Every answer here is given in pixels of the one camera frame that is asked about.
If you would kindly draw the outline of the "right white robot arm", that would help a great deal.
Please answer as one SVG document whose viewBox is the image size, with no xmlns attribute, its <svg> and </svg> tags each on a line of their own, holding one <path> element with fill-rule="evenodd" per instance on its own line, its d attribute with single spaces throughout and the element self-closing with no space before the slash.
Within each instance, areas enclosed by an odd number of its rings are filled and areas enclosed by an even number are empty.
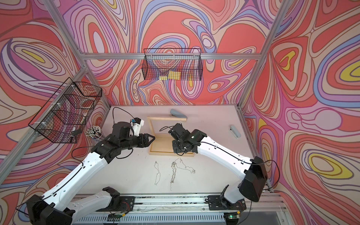
<svg viewBox="0 0 360 225">
<path fill-rule="evenodd" d="M 260 157 L 249 158 L 240 155 L 214 141 L 204 132 L 186 130 L 180 123 L 175 124 L 168 133 L 173 138 L 174 153 L 196 153 L 209 157 L 232 171 L 239 181 L 223 190 L 223 198 L 229 203 L 242 199 L 259 202 L 268 180 L 265 162 Z"/>
</svg>

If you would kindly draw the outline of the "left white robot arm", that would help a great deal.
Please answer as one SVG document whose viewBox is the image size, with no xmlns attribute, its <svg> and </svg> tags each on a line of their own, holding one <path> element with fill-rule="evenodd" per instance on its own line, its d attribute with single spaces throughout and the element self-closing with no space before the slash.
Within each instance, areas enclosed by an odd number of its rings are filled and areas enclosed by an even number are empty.
<svg viewBox="0 0 360 225">
<path fill-rule="evenodd" d="M 140 132 L 143 120 L 139 118 L 113 125 L 112 133 L 92 147 L 80 164 L 53 188 L 43 195 L 33 195 L 26 207 L 33 225 L 71 225 L 96 211 L 131 211 L 120 193 L 105 187 L 97 194 L 73 201 L 78 191 L 100 170 L 121 155 L 122 151 L 147 148 L 155 140 L 150 134 Z"/>
</svg>

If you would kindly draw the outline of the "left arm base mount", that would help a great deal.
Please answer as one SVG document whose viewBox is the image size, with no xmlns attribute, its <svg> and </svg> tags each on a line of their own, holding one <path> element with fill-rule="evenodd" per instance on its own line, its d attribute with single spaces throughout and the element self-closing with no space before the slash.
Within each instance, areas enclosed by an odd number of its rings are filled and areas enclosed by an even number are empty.
<svg viewBox="0 0 360 225">
<path fill-rule="evenodd" d="M 134 196 L 121 196 L 120 193 L 112 187 L 105 187 L 102 189 L 111 197 L 109 205 L 105 208 L 112 212 L 131 212 L 134 208 Z"/>
</svg>

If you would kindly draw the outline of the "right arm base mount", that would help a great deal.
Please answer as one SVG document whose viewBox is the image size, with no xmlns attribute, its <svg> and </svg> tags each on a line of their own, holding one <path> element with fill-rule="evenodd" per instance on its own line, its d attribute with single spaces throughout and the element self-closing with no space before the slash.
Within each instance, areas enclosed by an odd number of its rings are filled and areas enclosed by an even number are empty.
<svg viewBox="0 0 360 225">
<path fill-rule="evenodd" d="M 220 211 L 220 210 L 237 210 L 243 212 L 247 209 L 244 199 L 237 201 L 236 203 L 231 203 L 225 199 L 225 191 L 229 185 L 223 189 L 220 195 L 210 195 L 205 198 L 205 202 L 209 206 L 210 211 Z"/>
</svg>

